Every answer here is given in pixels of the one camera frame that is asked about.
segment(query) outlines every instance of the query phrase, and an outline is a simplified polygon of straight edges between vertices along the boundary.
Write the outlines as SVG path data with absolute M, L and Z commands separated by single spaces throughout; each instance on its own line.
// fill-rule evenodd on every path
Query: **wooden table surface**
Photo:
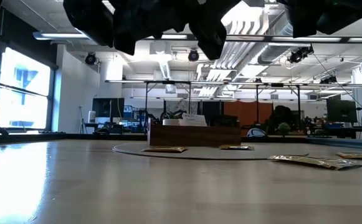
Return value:
M 112 152 L 123 143 L 0 146 L 0 223 L 362 223 L 362 168 Z M 310 146 L 311 156 L 346 151 Z

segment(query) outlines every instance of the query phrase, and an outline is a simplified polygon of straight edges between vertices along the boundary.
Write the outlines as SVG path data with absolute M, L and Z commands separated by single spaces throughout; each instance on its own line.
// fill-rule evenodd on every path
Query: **black office chair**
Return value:
M 211 118 L 210 126 L 217 126 L 217 127 L 239 127 L 240 123 L 237 120 L 236 116 L 230 115 L 219 115 Z

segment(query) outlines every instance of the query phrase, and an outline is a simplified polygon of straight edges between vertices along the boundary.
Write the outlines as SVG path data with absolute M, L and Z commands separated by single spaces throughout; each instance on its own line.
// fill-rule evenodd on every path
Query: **wooden box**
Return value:
M 150 146 L 207 146 L 241 144 L 241 129 L 229 127 L 162 126 L 149 121 Z

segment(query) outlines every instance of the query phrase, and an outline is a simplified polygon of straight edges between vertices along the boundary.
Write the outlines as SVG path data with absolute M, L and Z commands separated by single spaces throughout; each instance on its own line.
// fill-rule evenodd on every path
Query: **computer monitor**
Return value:
M 357 123 L 354 101 L 327 100 L 328 121 Z
M 94 98 L 92 110 L 96 112 L 97 118 L 122 118 L 124 102 L 124 98 Z

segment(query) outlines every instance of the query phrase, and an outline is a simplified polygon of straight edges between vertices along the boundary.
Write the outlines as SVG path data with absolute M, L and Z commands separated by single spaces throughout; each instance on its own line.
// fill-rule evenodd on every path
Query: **security camera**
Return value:
M 196 49 L 192 49 L 188 57 L 190 62 L 197 62 L 199 60 L 199 53 Z
M 85 58 L 85 63 L 87 65 L 95 65 L 97 63 L 96 53 L 95 52 L 89 52 L 88 56 Z

